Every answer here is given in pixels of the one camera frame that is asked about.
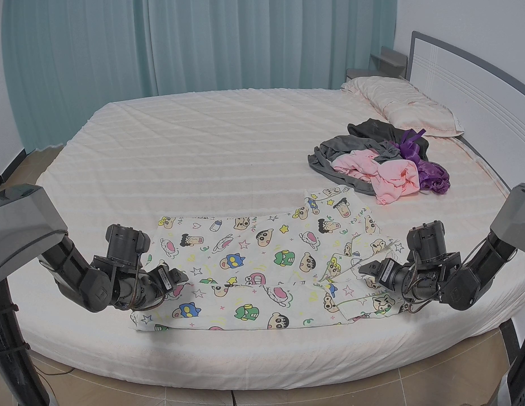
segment gray garment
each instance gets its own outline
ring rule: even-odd
[[[323,141],[319,147],[315,147],[313,155],[307,156],[307,162],[316,172],[338,185],[350,186],[358,193],[375,195],[371,183],[338,173],[330,166],[330,163],[340,155],[366,149],[373,149],[379,153],[379,156],[375,157],[374,160],[380,164],[394,159],[403,159],[400,156],[400,150],[388,141],[378,143],[375,140],[356,137],[355,135],[338,135],[333,139]]]

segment teal curtain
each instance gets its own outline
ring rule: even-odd
[[[396,0],[4,0],[3,59],[27,151],[103,105],[239,88],[339,88],[393,46]]]

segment white pillow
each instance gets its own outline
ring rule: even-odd
[[[387,77],[359,77],[341,86],[360,91],[394,127],[426,130],[426,135],[456,137],[463,133],[453,113],[432,101],[407,80]]]

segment star print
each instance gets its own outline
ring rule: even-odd
[[[352,288],[349,288],[349,284],[345,288],[342,288],[342,290],[345,292],[345,296],[353,296],[354,290]]]
[[[206,294],[206,292],[203,292],[200,289],[194,290],[191,293],[195,295],[195,298],[204,298],[204,295]]]

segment black baseboard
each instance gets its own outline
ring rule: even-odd
[[[11,177],[11,174],[14,173],[16,168],[22,163],[26,156],[28,156],[28,154],[25,152],[25,149],[22,149],[22,151],[16,155],[16,158],[12,160],[12,162],[7,166],[1,175],[3,182],[7,182],[7,179]]]
[[[505,348],[507,349],[509,363],[512,364],[518,356],[518,351],[520,350],[520,344],[518,343],[518,337],[516,336],[516,329],[514,328],[513,321],[511,319],[504,321],[500,325],[500,330],[501,334],[503,335]]]

